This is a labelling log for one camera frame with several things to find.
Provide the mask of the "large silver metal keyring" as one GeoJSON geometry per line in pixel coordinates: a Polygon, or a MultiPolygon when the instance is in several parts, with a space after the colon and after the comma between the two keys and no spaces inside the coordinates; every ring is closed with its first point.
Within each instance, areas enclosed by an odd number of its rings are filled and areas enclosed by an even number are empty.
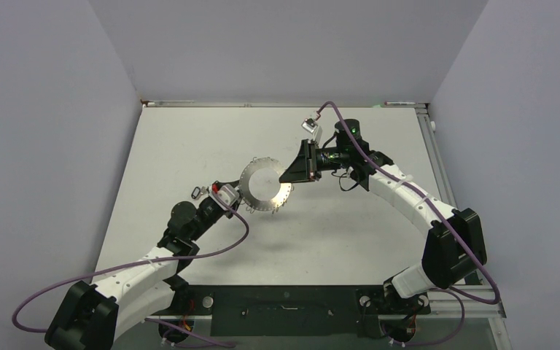
{"type": "Polygon", "coordinates": [[[275,214],[287,202],[293,191],[290,183],[280,183],[279,176],[284,173],[286,168],[277,160],[271,157],[254,157],[243,169],[239,178],[239,189],[243,202],[249,207],[250,212],[261,211],[275,214]],[[262,200],[254,196],[250,181],[258,171],[270,169],[276,175],[279,183],[277,193],[268,200],[262,200]]]}

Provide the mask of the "black tagged silver key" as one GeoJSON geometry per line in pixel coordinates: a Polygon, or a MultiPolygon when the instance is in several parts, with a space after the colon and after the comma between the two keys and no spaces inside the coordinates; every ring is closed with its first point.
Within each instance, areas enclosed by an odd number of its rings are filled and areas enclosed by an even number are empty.
{"type": "Polygon", "coordinates": [[[200,200],[203,196],[208,195],[209,194],[209,187],[194,187],[194,189],[192,190],[190,197],[194,200],[194,201],[198,201],[200,200]]]}

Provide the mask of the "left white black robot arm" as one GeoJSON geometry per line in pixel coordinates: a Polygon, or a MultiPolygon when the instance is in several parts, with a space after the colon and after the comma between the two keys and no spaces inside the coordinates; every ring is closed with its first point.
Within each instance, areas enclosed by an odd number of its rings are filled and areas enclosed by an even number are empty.
{"type": "Polygon", "coordinates": [[[140,260],[105,272],[88,284],[78,281],[66,293],[44,336],[53,349],[110,349],[126,330],[146,316],[185,310],[188,294],[179,277],[200,257],[196,241],[222,217],[231,217],[241,194],[238,182],[215,182],[208,196],[171,210],[167,228],[157,245],[140,260]]]}

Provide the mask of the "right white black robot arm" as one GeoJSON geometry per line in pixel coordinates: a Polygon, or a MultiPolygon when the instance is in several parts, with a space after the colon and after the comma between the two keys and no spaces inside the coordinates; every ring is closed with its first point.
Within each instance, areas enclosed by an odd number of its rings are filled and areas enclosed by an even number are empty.
{"type": "Polygon", "coordinates": [[[320,148],[304,139],[297,157],[279,177],[280,183],[314,182],[325,171],[346,169],[358,186],[384,199],[426,238],[421,260],[384,282],[383,302],[401,312],[412,297],[433,288],[447,289],[486,264],[479,216],[431,196],[382,152],[371,150],[360,123],[335,124],[335,146],[320,148]]]}

